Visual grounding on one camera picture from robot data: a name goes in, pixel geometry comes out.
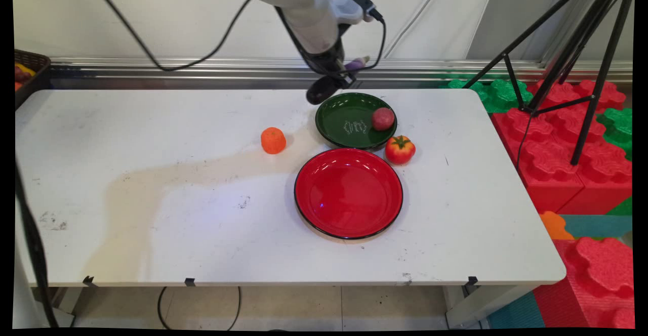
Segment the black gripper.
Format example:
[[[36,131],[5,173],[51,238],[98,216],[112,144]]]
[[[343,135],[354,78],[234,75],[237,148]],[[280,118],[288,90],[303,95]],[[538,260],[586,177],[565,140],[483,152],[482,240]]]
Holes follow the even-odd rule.
[[[315,73],[321,75],[319,80],[328,82],[337,82],[339,89],[349,89],[356,82],[354,72],[344,73],[346,68],[343,61],[345,59],[345,50],[343,47],[342,36],[350,28],[348,23],[338,24],[338,38],[331,48],[322,53],[310,53],[303,48],[303,56],[308,62],[310,68]]]

